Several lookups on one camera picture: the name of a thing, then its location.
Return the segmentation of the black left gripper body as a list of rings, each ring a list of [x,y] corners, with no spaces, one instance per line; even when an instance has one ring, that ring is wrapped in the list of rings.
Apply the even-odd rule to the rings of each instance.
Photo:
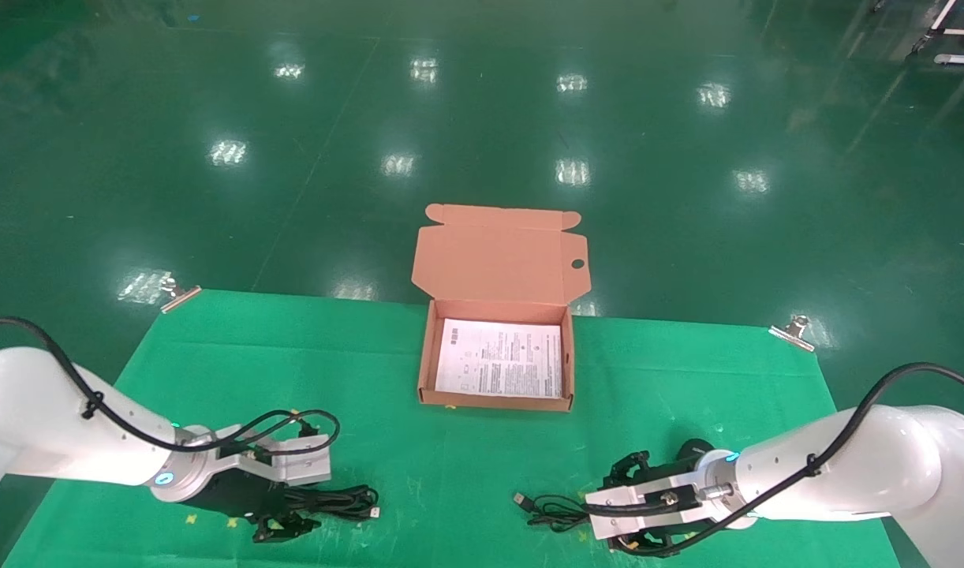
[[[190,497],[190,506],[230,518],[282,518],[291,513],[287,486],[240,469],[211,476],[204,488]]]

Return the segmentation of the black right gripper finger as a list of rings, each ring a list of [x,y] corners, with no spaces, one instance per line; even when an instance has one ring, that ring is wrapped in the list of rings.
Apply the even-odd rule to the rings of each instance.
[[[615,537],[615,550],[630,556],[671,556],[672,538],[666,533],[627,533]]]
[[[649,471],[649,452],[638,450],[616,461],[604,476],[605,488],[619,488],[645,482]]]

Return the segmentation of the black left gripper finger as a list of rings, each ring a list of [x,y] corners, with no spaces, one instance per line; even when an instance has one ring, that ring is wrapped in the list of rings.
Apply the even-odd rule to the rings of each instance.
[[[321,526],[319,521],[301,514],[284,514],[279,517],[262,515],[255,517],[253,521],[256,529],[252,534],[252,542],[255,544],[287,542],[308,535]]]

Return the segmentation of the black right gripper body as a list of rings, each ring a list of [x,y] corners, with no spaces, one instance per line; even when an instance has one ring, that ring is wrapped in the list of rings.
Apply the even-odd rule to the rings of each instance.
[[[691,473],[695,464],[662,464],[659,466],[640,466],[636,470],[636,483],[643,484],[656,480],[665,480],[672,476]]]

